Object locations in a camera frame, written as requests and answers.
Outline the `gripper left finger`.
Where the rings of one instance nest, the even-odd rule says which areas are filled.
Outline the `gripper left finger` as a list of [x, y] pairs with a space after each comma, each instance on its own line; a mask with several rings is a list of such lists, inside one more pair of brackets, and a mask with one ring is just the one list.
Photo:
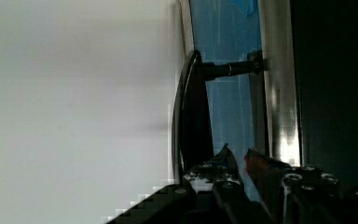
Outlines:
[[243, 191], [239, 166], [228, 144], [209, 160], [193, 165], [183, 175], [183, 194], [191, 197], [216, 196], [218, 190]]

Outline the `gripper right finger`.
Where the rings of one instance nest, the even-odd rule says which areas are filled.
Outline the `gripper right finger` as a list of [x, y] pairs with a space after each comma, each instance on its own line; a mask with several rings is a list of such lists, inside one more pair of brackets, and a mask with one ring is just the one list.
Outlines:
[[331, 210], [338, 179], [321, 169], [295, 167], [250, 148], [244, 156], [261, 201], [275, 224], [339, 224]]

